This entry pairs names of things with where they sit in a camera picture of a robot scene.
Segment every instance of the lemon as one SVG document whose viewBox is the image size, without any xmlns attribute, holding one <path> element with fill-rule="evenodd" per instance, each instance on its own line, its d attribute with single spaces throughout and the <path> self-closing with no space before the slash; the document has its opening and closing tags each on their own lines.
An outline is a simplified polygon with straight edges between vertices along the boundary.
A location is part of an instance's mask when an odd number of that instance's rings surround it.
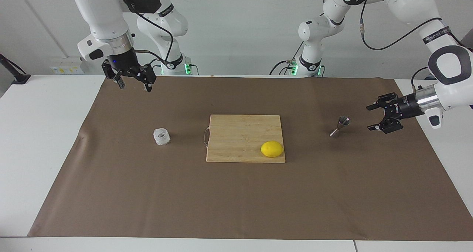
<svg viewBox="0 0 473 252">
<path fill-rule="evenodd" d="M 261 146 L 261 152 L 270 158 L 281 155 L 283 151 L 284 148 L 278 141 L 267 141 Z"/>
</svg>

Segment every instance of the brown paper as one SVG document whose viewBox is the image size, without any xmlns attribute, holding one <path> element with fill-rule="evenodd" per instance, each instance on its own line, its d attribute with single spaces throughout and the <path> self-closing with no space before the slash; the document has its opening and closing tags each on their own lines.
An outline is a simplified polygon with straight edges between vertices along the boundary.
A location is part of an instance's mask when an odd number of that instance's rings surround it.
<svg viewBox="0 0 473 252">
<path fill-rule="evenodd" d="M 417 121 L 368 131 L 383 112 L 365 106 L 399 93 L 393 80 L 158 77 L 152 93 L 125 82 L 102 85 L 29 236 L 473 240 Z M 287 162 L 206 163 L 210 114 L 280 115 Z M 330 139 L 341 115 L 351 124 Z"/>
</svg>

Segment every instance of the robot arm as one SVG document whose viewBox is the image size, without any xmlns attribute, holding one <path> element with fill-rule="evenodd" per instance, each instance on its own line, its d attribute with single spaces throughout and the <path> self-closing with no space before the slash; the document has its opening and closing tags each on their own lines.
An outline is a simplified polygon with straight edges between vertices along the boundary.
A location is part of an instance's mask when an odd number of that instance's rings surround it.
<svg viewBox="0 0 473 252">
<path fill-rule="evenodd" d="M 386 2 L 392 13 L 411 27 L 439 17 L 435 0 Z M 459 45 L 450 28 L 440 20 L 424 24 L 419 28 L 419 35 L 432 53 L 428 68 L 439 82 L 400 98 L 395 93 L 378 97 L 377 102 L 367 109 L 382 108 L 385 117 L 379 124 L 368 129 L 391 133 L 403 128 L 401 119 L 423 114 L 429 119 L 431 127 L 439 129 L 444 111 L 473 104 L 473 53 Z"/>
<path fill-rule="evenodd" d="M 402 129 L 401 119 L 422 114 L 426 114 L 431 126 L 438 129 L 443 111 L 473 104 L 473 54 L 455 41 L 448 26 L 433 19 L 439 18 L 435 0 L 327 0 L 323 15 L 299 26 L 299 36 L 306 44 L 297 58 L 298 74 L 314 76 L 317 73 L 323 53 L 321 40 L 342 31 L 343 19 L 350 7 L 365 1 L 385 1 L 390 11 L 411 28 L 422 24 L 418 33 L 432 52 L 428 67 L 439 80 L 431 87 L 401 98 L 395 93 L 378 97 L 367 109 L 382 108 L 385 117 L 379 124 L 368 127 L 370 130 L 390 133 Z M 360 30 L 363 36 L 362 22 Z"/>
<path fill-rule="evenodd" d="M 343 20 L 350 8 L 351 5 L 343 0 L 326 0 L 322 15 L 299 25 L 299 37 L 304 41 L 304 49 L 296 58 L 298 75 L 317 74 L 324 52 L 321 41 L 343 30 Z"/>
<path fill-rule="evenodd" d="M 127 23 L 125 22 L 120 7 L 120 0 L 75 0 L 79 11 L 84 20 L 90 26 L 91 34 L 78 43 L 78 49 L 81 55 L 87 61 L 97 60 L 107 57 L 102 64 L 106 78 L 116 81 L 120 88 L 123 88 L 122 76 L 134 77 L 145 84 L 148 92 L 152 90 L 152 84 L 156 80 L 153 68 L 150 64 L 140 65 L 137 60 L 137 51 L 133 48 L 132 35 Z M 154 20 L 163 27 L 169 27 L 177 36 L 184 35 L 187 31 L 187 21 L 184 17 L 174 10 L 169 0 L 125 0 L 131 6 L 131 9 L 137 13 L 156 13 Z M 176 31 L 177 28 L 183 28 L 185 31 Z M 149 26 L 142 26 L 147 29 L 145 33 L 160 44 L 159 50 L 162 55 L 163 69 L 169 68 L 172 63 L 176 63 L 181 57 L 179 45 L 177 42 L 171 47 L 171 36 L 165 35 L 159 30 L 159 35 L 152 33 Z M 176 65 L 171 70 L 182 68 L 186 72 L 184 65 Z"/>
</svg>

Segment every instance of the cutting board handle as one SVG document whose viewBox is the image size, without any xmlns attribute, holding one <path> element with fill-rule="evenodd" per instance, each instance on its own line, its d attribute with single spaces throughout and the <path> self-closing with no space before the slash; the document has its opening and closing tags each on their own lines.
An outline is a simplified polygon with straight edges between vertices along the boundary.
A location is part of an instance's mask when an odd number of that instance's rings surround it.
<svg viewBox="0 0 473 252">
<path fill-rule="evenodd" d="M 208 142 L 210 141 L 210 127 L 208 127 L 204 132 L 204 144 L 208 148 Z"/>
</svg>

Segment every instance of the black stand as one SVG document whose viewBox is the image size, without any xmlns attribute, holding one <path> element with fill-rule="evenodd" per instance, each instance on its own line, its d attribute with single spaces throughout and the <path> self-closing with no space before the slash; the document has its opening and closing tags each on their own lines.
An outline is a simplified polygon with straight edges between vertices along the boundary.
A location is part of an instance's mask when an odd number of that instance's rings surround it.
<svg viewBox="0 0 473 252">
<path fill-rule="evenodd" d="M 14 67 L 11 66 L 10 62 L 0 54 L 0 63 L 15 77 L 15 80 L 12 82 L 12 85 L 23 85 L 25 84 L 31 75 L 20 74 Z"/>
</svg>

